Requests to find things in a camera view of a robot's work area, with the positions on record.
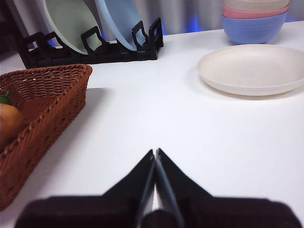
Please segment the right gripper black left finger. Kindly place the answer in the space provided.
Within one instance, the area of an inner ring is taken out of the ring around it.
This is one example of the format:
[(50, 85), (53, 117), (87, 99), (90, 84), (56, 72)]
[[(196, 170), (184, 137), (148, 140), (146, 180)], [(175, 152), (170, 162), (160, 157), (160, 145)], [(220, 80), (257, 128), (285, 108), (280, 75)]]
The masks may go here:
[(17, 228), (135, 228), (151, 206), (154, 155), (149, 150), (137, 165), (103, 195), (53, 196), (30, 202)]

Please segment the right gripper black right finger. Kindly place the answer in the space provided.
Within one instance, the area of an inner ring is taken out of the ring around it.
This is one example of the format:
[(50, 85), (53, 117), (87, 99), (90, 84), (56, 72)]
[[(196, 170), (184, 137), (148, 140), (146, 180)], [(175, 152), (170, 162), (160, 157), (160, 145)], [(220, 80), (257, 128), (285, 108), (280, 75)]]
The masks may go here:
[(215, 197), (189, 178), (162, 149), (156, 152), (157, 189), (180, 228), (300, 228), (290, 207), (261, 198)]

